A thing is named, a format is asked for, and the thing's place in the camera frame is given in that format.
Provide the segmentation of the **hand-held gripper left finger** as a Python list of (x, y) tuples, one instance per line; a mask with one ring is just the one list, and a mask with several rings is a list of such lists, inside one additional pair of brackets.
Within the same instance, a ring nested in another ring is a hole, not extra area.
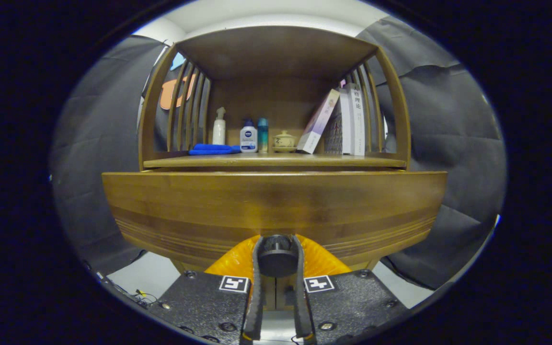
[(265, 238), (243, 240), (208, 269), (188, 269), (151, 306), (149, 316), (200, 343), (251, 345), (261, 335)]

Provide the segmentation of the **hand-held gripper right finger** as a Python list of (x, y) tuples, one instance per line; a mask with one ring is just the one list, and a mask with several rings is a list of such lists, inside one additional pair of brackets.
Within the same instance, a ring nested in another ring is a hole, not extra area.
[(410, 309), (369, 269), (306, 277), (305, 250), (297, 236), (291, 240), (299, 256), (294, 323), (304, 345), (364, 344), (410, 317)]

